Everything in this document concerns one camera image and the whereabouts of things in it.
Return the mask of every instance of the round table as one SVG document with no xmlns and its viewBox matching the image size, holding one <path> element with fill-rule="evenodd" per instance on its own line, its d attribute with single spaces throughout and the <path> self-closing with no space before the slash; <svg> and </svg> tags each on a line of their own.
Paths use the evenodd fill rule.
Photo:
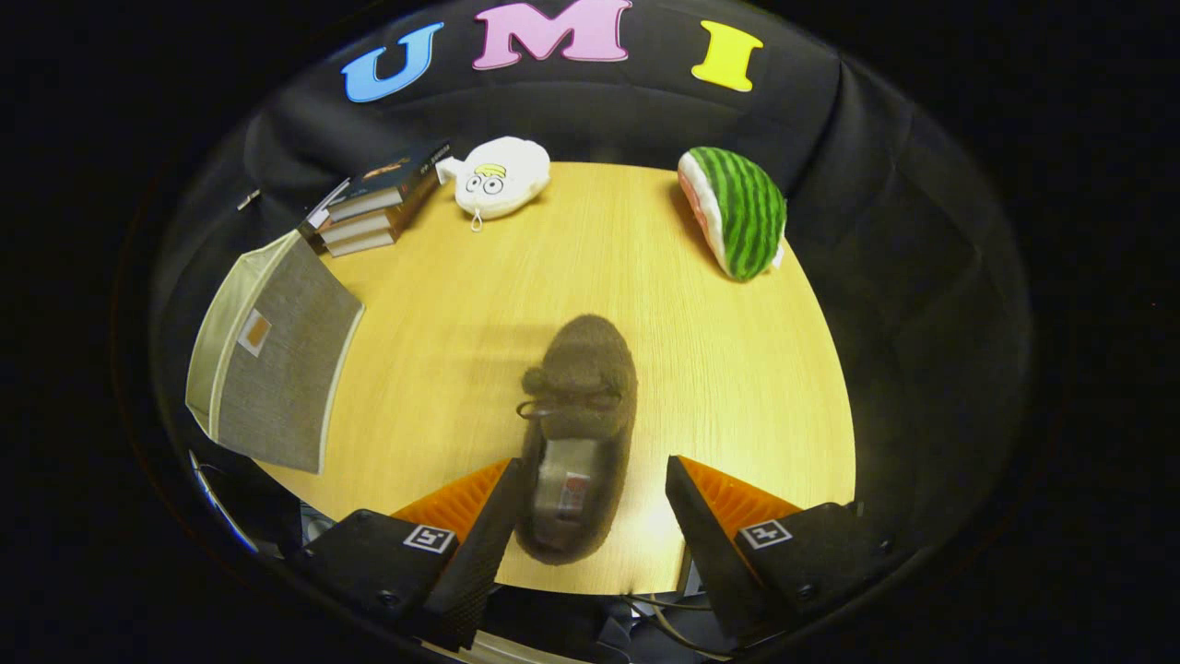
<svg viewBox="0 0 1180 664">
<path fill-rule="evenodd" d="M 332 407 L 321 475 L 260 466 L 332 519 L 393 513 L 519 456 L 525 369 L 582 313 L 631 350 L 638 406 L 625 487 L 590 557 L 548 566 L 509 543 L 497 583 L 565 593 L 676 590 L 684 540 L 664 499 L 683 455 L 799 507 L 852 500 L 839 359 L 789 250 L 747 283 L 717 265 L 676 172 L 552 164 L 552 182 L 472 232 L 438 188 L 396 244 L 323 259 L 366 305 Z M 789 228 L 791 219 L 788 216 Z"/>
</svg>

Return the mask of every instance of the watermelon plush toy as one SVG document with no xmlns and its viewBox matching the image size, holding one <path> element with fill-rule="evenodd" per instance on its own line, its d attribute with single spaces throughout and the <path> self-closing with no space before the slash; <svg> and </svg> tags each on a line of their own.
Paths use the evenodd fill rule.
<svg viewBox="0 0 1180 664">
<path fill-rule="evenodd" d="M 676 173 L 726 274 L 749 281 L 779 265 L 787 200 L 765 170 L 729 150 L 693 147 Z"/>
</svg>

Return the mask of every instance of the letter m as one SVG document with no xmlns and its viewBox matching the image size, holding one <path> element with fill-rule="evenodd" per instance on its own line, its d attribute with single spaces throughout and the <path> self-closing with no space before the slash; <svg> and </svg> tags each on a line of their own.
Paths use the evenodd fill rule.
<svg viewBox="0 0 1180 664">
<path fill-rule="evenodd" d="M 565 58 L 599 63 L 625 60 L 627 51 L 618 44 L 618 24 L 630 6 L 630 0 L 578 0 L 556 19 L 524 2 L 480 12 L 476 19 L 487 24 L 487 35 L 484 54 L 472 65 L 477 70 L 494 70 L 519 63 L 520 53 L 512 50 L 513 37 L 533 58 L 544 60 L 571 32 L 571 44 L 562 51 Z"/>
</svg>

